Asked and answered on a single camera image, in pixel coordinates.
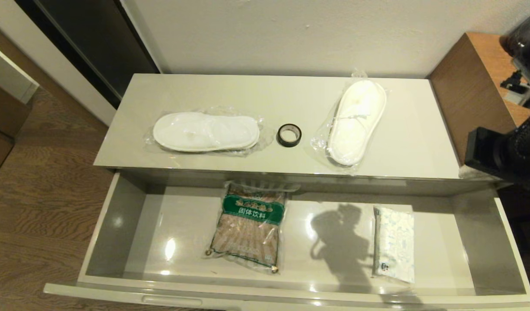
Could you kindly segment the black tape roll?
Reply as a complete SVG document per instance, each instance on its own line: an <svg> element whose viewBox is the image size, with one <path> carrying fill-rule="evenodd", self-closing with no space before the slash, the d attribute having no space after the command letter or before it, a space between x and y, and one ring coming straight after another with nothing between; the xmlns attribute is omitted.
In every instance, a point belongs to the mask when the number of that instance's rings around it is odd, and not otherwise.
<svg viewBox="0 0 530 311"><path fill-rule="evenodd" d="M277 142L286 148L297 146L302 138L301 129L295 124L282 125L276 134Z"/></svg>

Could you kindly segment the wooden cabinet with white top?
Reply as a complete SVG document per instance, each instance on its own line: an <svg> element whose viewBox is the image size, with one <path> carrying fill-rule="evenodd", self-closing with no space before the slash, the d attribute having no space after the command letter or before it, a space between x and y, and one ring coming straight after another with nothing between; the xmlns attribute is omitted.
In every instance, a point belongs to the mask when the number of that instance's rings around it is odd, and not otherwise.
<svg viewBox="0 0 530 311"><path fill-rule="evenodd" d="M39 84L0 50L0 168L32 110Z"/></svg>

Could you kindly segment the beige cabinet drawer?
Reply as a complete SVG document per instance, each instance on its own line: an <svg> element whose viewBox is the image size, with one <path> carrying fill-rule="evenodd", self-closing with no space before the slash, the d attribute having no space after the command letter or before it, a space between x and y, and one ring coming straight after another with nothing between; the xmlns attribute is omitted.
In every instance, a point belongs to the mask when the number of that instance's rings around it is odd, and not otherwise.
<svg viewBox="0 0 530 311"><path fill-rule="evenodd" d="M44 293L227 311L530 309L498 195L299 189L281 227L280 273L272 275L203 256L227 181L171 186L117 171L78 278L48 283ZM372 276L375 206L415 217L413 285Z"/></svg>

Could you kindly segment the white packet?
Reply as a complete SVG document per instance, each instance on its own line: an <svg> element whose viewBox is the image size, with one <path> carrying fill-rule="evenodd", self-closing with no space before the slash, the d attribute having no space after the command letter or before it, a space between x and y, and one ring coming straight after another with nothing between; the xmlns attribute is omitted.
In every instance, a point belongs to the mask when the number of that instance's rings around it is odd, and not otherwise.
<svg viewBox="0 0 530 311"><path fill-rule="evenodd" d="M372 276L415 283L415 217L389 207L374 207Z"/></svg>

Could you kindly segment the white slippers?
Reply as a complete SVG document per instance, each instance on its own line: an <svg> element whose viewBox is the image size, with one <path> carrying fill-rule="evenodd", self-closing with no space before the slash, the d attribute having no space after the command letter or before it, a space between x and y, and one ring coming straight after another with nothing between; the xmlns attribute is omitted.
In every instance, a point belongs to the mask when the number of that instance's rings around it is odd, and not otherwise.
<svg viewBox="0 0 530 311"><path fill-rule="evenodd" d="M150 153L170 155L247 157L269 146L275 135L260 114L214 106L162 112L144 133L143 148Z"/></svg>
<svg viewBox="0 0 530 311"><path fill-rule="evenodd" d="M306 152L341 175L358 174L388 105L390 90L354 70L338 100L310 138Z"/></svg>

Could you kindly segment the drink powder bag green label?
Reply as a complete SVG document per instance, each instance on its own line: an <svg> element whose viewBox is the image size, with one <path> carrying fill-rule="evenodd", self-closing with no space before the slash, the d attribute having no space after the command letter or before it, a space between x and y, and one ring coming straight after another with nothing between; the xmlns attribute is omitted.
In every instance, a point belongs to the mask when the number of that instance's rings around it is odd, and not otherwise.
<svg viewBox="0 0 530 311"><path fill-rule="evenodd" d="M281 227L294 183L257 180L225 182L225 193L205 259L224 258L265 274L280 273Z"/></svg>

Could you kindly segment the dark door panel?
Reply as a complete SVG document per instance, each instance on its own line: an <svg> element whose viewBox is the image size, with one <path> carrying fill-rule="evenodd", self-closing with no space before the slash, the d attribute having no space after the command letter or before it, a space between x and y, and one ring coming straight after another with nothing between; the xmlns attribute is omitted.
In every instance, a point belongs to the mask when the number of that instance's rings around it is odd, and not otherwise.
<svg viewBox="0 0 530 311"><path fill-rule="evenodd" d="M14 0L115 109L135 73L159 73L120 0Z"/></svg>

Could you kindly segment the brown wooden desk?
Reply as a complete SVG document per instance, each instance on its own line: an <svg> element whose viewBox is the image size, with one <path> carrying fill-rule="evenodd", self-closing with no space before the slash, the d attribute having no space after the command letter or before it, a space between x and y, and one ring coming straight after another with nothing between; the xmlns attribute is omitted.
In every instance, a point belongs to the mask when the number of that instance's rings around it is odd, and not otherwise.
<svg viewBox="0 0 530 311"><path fill-rule="evenodd" d="M515 68L496 34L467 32L429 75L460 167L465 164L468 134L484 127L506 133L530 117L499 84Z"/></svg>

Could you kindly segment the beige glossy cabinet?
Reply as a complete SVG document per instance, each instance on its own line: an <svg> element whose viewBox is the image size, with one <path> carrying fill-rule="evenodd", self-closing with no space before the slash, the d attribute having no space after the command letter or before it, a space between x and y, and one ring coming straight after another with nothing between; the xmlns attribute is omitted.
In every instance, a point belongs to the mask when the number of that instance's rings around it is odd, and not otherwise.
<svg viewBox="0 0 530 311"><path fill-rule="evenodd" d="M496 196L494 181L458 177L459 165L430 82L375 78L388 91L384 114L356 176L344 175L312 154L310 139L340 98L348 77L157 75L137 73L94 165L116 168L151 184L213 187L245 179L300 185L300 193ZM302 131L298 146L271 144L245 157L164 153L144 138L166 112L233 108L263 117L274 138L283 124Z"/></svg>

